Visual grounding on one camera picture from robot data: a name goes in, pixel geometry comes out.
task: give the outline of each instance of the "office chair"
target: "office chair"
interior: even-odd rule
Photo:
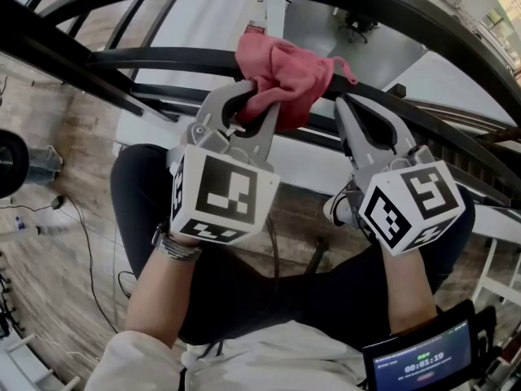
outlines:
[[[371,18],[353,12],[346,13],[344,22],[344,25],[339,26],[339,30],[342,28],[351,29],[352,32],[349,37],[349,43],[352,42],[355,34],[360,35],[364,40],[364,43],[367,43],[368,41],[365,33],[368,33],[376,25],[376,22]]]

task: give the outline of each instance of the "timer display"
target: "timer display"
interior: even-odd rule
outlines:
[[[467,322],[400,352],[373,360],[378,391],[411,391],[451,376],[471,364]]]
[[[434,363],[434,362],[438,362],[440,361],[441,359],[443,359],[444,355],[443,355],[443,352],[439,352],[437,355],[434,355],[434,358],[427,358],[427,359],[423,359],[420,363],[417,363],[416,365],[412,364],[412,365],[407,365],[405,367],[405,373],[408,374],[409,372],[412,372],[414,371],[415,369],[419,369],[419,368],[423,368],[423,367],[428,367],[429,364],[431,363]]]

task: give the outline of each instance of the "bracelet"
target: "bracelet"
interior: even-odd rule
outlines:
[[[176,261],[197,261],[203,251],[200,246],[185,246],[173,237],[162,234],[158,249]]]

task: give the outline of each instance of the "wrist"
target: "wrist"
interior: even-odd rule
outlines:
[[[399,255],[391,254],[385,245],[382,242],[380,243],[380,248],[382,249],[382,255],[384,261],[393,260],[394,262],[398,261],[411,261],[416,260],[418,257],[421,257],[420,250],[418,248],[412,249],[406,253],[400,253]]]
[[[170,232],[169,236],[184,246],[197,246],[201,242],[199,239],[191,238],[181,233]]]
[[[202,249],[193,244],[183,244],[176,239],[172,234],[163,233],[160,237],[160,242],[157,244],[158,250],[164,255],[172,258],[175,261],[197,261]]]

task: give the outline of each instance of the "pink cloth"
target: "pink cloth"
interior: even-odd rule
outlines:
[[[305,125],[309,109],[331,82],[335,61],[351,84],[358,83],[344,59],[322,58],[283,39],[259,33],[245,33],[239,39],[235,58],[244,77],[258,86],[258,93],[236,116],[241,124],[253,120],[271,103],[281,101],[277,130]]]

